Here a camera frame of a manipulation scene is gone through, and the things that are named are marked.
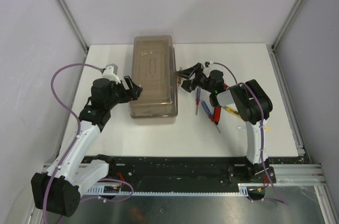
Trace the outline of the beige plastic tool box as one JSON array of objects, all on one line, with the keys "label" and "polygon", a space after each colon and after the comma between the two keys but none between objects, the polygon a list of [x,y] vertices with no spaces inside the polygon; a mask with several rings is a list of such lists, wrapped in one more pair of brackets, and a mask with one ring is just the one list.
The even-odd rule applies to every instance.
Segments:
[{"label": "beige plastic tool box", "polygon": [[134,39],[132,80],[142,87],[129,103],[130,116],[140,125],[173,124],[178,115],[175,50],[170,35]]}]

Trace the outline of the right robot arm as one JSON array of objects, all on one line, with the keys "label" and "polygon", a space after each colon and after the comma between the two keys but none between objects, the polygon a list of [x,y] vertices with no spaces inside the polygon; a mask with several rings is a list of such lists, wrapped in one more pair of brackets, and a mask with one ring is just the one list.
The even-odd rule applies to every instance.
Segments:
[{"label": "right robot arm", "polygon": [[210,93],[209,99],[214,113],[211,113],[204,101],[197,100],[205,113],[216,126],[220,120],[221,109],[227,109],[228,105],[236,105],[236,114],[246,123],[247,152],[246,164],[242,175],[246,182],[257,182],[260,178],[264,183],[272,184],[273,172],[269,172],[267,154],[265,151],[265,128],[273,104],[256,80],[245,83],[236,82],[233,86],[227,86],[224,82],[224,74],[219,70],[210,71],[206,76],[204,69],[210,63],[196,65],[176,72],[183,78],[181,87],[192,92],[196,88]]}]

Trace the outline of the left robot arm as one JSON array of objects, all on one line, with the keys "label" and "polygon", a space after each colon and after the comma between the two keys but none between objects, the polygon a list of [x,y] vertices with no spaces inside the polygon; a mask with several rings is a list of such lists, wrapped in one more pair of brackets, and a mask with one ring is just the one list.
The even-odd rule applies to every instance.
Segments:
[{"label": "left robot arm", "polygon": [[139,99],[142,87],[129,76],[124,82],[100,78],[93,82],[91,95],[77,117],[73,140],[44,173],[35,173],[31,187],[35,207],[70,217],[78,208],[81,197],[100,179],[116,178],[117,168],[103,160],[94,160],[79,170],[85,154],[99,137],[118,104]]}]

